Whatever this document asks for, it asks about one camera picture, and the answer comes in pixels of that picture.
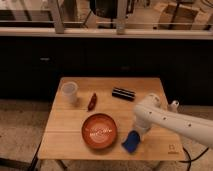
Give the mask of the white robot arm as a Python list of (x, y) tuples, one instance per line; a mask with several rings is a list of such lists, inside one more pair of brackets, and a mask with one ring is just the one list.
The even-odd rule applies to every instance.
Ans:
[(213, 149), (213, 121), (163, 110), (160, 98), (150, 93), (133, 108), (134, 128), (142, 135), (157, 124)]

